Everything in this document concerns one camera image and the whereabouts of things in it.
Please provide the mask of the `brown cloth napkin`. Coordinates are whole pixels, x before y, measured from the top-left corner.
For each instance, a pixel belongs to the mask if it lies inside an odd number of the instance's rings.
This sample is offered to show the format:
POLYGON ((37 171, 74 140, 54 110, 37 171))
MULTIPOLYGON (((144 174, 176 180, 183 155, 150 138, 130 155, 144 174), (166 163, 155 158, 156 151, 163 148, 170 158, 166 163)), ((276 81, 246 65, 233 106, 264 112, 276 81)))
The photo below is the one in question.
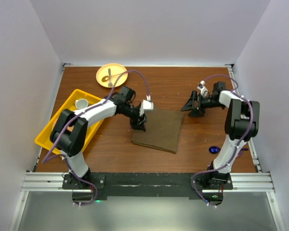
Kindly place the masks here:
POLYGON ((135 130, 132 143, 175 154, 184 113, 156 108, 146 113, 146 131, 135 130))

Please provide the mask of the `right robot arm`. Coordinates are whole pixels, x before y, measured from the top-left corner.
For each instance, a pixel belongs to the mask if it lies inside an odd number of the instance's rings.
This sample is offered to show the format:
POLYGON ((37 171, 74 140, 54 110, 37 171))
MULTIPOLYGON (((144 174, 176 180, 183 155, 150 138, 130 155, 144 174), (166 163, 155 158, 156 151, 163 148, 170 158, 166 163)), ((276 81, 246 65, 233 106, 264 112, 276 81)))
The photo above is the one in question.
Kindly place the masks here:
POLYGON ((202 189, 217 189, 229 181, 239 152, 259 130, 259 102, 250 101, 234 90, 227 90, 226 83, 221 81, 214 83, 212 93, 208 93, 205 82, 201 81, 181 111, 188 111, 189 117, 202 117, 206 109, 216 107, 228 110, 224 124, 226 137, 207 170, 192 177, 193 185, 202 189))

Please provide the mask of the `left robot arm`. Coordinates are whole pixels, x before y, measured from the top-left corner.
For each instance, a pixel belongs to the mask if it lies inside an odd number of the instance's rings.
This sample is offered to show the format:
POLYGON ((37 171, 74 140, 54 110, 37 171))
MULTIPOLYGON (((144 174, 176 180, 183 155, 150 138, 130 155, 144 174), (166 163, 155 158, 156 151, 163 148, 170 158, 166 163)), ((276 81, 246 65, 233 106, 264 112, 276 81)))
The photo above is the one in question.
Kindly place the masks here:
POLYGON ((53 143, 51 150, 60 150, 60 155, 68 166, 69 175, 78 188, 92 186, 91 171, 82 152, 89 127, 103 119, 121 114, 130 119, 130 127, 133 130, 146 131, 145 111, 152 110, 154 106, 150 96, 138 106, 134 106, 132 100, 135 94, 134 90, 124 86, 120 92, 112 92, 98 103, 84 109, 65 109, 60 113, 50 134, 50 141, 53 143))

